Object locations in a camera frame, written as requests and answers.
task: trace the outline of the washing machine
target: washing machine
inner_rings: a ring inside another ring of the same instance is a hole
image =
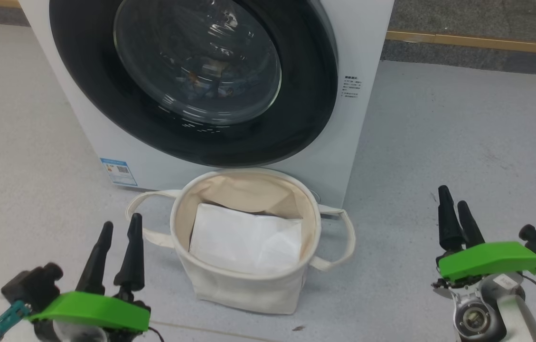
[[[267,167],[340,207],[393,1],[19,2],[114,184]]]

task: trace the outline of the laundry inside drum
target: laundry inside drum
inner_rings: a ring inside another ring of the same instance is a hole
[[[272,39],[233,0],[124,0],[113,36],[139,87],[195,123],[249,121],[281,86]]]

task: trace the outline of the white towel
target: white towel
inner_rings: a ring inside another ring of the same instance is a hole
[[[300,261],[301,222],[200,203],[189,251],[213,266],[272,275]]]

